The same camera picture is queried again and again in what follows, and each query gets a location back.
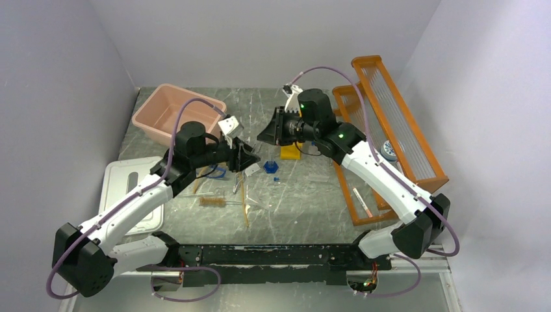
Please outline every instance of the black metal base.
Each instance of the black metal base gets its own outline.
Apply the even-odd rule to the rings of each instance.
[[[192,245],[180,247],[184,264],[217,270],[223,284],[308,283],[347,285],[347,270],[390,270],[387,255],[368,259],[353,244]],[[186,272],[184,287],[216,284],[210,272]]]

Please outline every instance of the yellow block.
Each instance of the yellow block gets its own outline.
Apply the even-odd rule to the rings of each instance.
[[[298,147],[302,150],[302,143],[297,143]],[[300,159],[300,151],[295,145],[281,146],[279,150],[279,158],[281,159]]]

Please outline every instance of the white wall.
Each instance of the white wall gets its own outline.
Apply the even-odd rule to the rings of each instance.
[[[399,77],[440,0],[91,2],[137,86],[277,87],[316,65],[352,74],[359,55],[383,55]]]
[[[55,232],[97,212],[134,99],[88,1],[2,1],[0,311],[57,311],[45,291]]]
[[[549,16],[545,0],[442,0],[399,82],[450,176],[465,311],[551,310]]]

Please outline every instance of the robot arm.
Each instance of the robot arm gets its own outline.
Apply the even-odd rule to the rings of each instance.
[[[291,93],[287,101],[289,105],[299,88],[286,86],[285,89]],[[358,128],[350,123],[337,122],[329,98],[321,90],[305,90],[296,95],[296,101],[301,117],[297,112],[288,111],[288,105],[285,108],[276,107],[270,123],[257,140],[279,146],[306,140],[315,142],[322,155],[332,158],[366,181],[391,205],[400,219],[393,226],[364,233],[359,241],[359,249],[371,259],[393,252],[402,252],[418,259],[444,230],[441,221],[419,199],[431,203],[447,218],[450,206],[448,198],[442,194],[431,196],[383,157],[378,157],[377,151],[375,157],[374,149]],[[411,185],[416,195],[411,195],[381,164],[385,164],[402,183]]]
[[[287,102],[285,103],[285,112],[298,113],[300,108],[298,106],[298,95],[303,91],[296,84],[292,86],[284,86],[283,91],[287,96]]]
[[[145,186],[154,184],[169,168],[168,152],[135,189],[112,207],[79,227],[69,223],[60,227],[55,236],[52,267],[83,233],[93,227],[98,229],[84,238],[57,270],[85,297],[95,295],[112,278],[129,270],[151,264],[177,266],[179,244],[161,231],[136,242],[116,244],[141,219],[191,184],[196,178],[197,168],[226,163],[230,171],[238,172],[260,161],[252,153],[252,147],[237,137],[238,131],[235,129],[240,126],[235,117],[224,119],[219,124],[224,132],[222,140],[206,133],[202,123],[185,123],[176,134],[172,165],[164,182],[142,192]],[[207,144],[207,139],[214,143]],[[99,221],[122,203],[125,203],[122,208],[100,225]]]

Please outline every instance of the white plastic tray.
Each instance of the white plastic tray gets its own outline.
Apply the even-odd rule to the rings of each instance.
[[[103,176],[103,188],[99,202],[99,212],[102,213],[112,204],[125,196],[130,190],[149,174],[161,157],[115,161],[107,165]],[[133,227],[126,235],[154,232],[162,226],[164,206],[161,205],[149,213],[142,221]]]

